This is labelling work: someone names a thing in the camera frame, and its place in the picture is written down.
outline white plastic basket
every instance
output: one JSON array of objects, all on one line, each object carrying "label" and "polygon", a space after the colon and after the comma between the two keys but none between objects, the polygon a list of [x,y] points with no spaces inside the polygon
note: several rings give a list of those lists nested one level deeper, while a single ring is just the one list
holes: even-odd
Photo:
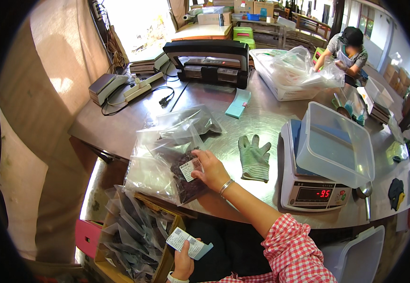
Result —
[{"label": "white plastic basket", "polygon": [[259,58],[257,58],[257,56],[260,56],[263,53],[270,53],[271,50],[273,49],[252,49],[249,50],[249,55],[251,55],[254,59],[255,69],[260,74],[265,83],[268,85],[268,88],[271,90],[271,92],[274,94],[277,100],[286,101],[312,99],[315,97],[315,95],[317,95],[320,92],[319,89],[315,88],[304,90],[301,87],[287,87],[281,85],[278,82],[273,82],[269,71],[262,64]]}]

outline striped shirt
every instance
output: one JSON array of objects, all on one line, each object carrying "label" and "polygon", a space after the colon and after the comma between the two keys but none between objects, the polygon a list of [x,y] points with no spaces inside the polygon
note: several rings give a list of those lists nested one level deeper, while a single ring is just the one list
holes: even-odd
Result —
[{"label": "striped shirt", "polygon": [[[336,34],[335,36],[333,36],[331,38],[331,40],[329,41],[328,47],[327,49],[332,52],[332,54],[334,56],[337,56],[337,52],[339,50],[342,50],[342,52],[344,54],[346,54],[345,52],[345,45],[338,39],[339,37],[341,37],[343,34],[343,32]],[[356,66],[358,66],[359,68],[362,68],[363,66],[365,66],[365,63],[367,62],[368,59],[368,53],[365,50],[364,46],[361,46],[361,49],[354,54],[351,58],[349,58],[351,61],[354,62],[354,64]]]}]

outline red digital numbers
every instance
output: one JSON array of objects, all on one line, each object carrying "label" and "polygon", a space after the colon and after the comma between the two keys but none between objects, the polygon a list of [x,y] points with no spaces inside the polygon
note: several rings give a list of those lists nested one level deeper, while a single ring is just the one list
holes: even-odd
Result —
[{"label": "red digital numbers", "polygon": [[322,190],[320,197],[328,197],[331,190]]}]

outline blue paper pad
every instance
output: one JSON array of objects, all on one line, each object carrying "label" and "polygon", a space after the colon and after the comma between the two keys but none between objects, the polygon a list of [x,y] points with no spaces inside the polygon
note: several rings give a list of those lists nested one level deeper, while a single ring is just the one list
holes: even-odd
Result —
[{"label": "blue paper pad", "polygon": [[225,115],[239,119],[244,111],[243,103],[249,102],[251,92],[237,88],[235,99],[232,101],[229,108],[225,111]]}]

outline woman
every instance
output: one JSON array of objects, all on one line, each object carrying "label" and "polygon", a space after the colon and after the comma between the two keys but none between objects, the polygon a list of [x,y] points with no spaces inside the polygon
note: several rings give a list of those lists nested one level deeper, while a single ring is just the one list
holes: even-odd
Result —
[{"label": "woman", "polygon": [[355,79],[360,77],[360,71],[368,59],[363,42],[364,35],[360,29],[346,27],[343,32],[331,38],[326,50],[318,58],[314,71],[321,68],[326,57],[334,55],[339,60],[337,66],[346,73],[345,82],[358,87]]},{"label": "woman", "polygon": [[[192,154],[199,158],[204,173],[193,171],[191,176],[220,192],[251,222],[264,238],[263,254],[272,270],[267,274],[247,277],[239,277],[231,270],[227,277],[219,280],[220,283],[336,282],[323,266],[323,253],[308,236],[310,227],[307,224],[296,222],[290,214],[281,214],[243,189],[230,178],[222,162],[209,150],[193,150]],[[188,256],[188,250],[189,242],[185,241],[181,252],[175,251],[175,269],[168,282],[188,281],[193,274],[194,260]],[[209,270],[209,273],[214,272],[217,272],[216,267]]]}]

